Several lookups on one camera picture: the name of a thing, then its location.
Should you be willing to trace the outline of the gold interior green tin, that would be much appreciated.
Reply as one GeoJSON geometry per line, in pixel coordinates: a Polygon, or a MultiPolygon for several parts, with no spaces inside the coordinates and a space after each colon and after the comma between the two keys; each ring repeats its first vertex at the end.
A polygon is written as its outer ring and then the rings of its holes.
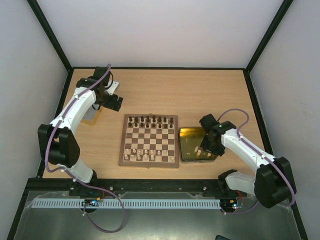
{"type": "Polygon", "coordinates": [[[184,164],[214,162],[216,155],[204,151],[200,144],[205,136],[205,131],[201,127],[182,127],[178,131],[178,142],[180,151],[180,161],[184,164]],[[195,148],[201,150],[200,156],[197,156],[195,148]]]}

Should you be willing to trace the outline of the wooden chess board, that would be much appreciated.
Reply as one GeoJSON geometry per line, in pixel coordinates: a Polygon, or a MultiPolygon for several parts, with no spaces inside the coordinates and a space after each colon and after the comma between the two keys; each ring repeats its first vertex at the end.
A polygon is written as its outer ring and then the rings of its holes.
{"type": "Polygon", "coordinates": [[[120,167],[178,168],[180,161],[178,131],[177,115],[125,114],[118,165],[120,167]],[[125,159],[126,149],[131,150],[131,153],[127,154],[128,160],[125,159]],[[144,160],[145,150],[148,151],[147,161],[144,160]],[[154,151],[154,161],[150,160],[150,150],[154,151]],[[166,155],[163,155],[163,150],[167,150],[166,155]],[[135,155],[134,161],[131,160],[131,155],[135,155]],[[141,155],[141,160],[137,160],[137,155],[141,155]]]}

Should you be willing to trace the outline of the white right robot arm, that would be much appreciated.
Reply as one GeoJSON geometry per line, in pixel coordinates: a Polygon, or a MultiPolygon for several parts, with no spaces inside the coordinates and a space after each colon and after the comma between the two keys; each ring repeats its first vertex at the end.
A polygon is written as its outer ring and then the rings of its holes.
{"type": "Polygon", "coordinates": [[[235,169],[218,176],[218,191],[229,196],[234,191],[253,195],[266,208],[288,200],[295,203],[297,192],[290,162],[285,157],[275,157],[251,141],[230,121],[219,123],[216,120],[200,121],[205,131],[201,148],[215,156],[222,156],[226,149],[241,158],[253,171],[243,174],[235,169]]]}

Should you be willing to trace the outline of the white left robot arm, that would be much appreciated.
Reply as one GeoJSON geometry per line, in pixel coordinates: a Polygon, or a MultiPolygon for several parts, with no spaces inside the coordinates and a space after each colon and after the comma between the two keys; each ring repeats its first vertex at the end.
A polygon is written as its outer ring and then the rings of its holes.
{"type": "Polygon", "coordinates": [[[59,115],[50,124],[41,124],[37,130],[40,154],[49,173],[60,170],[70,175],[75,182],[88,184],[95,171],[80,158],[76,140],[79,123],[93,105],[119,111],[123,101],[115,94],[119,82],[82,78],[74,93],[59,115]]]}

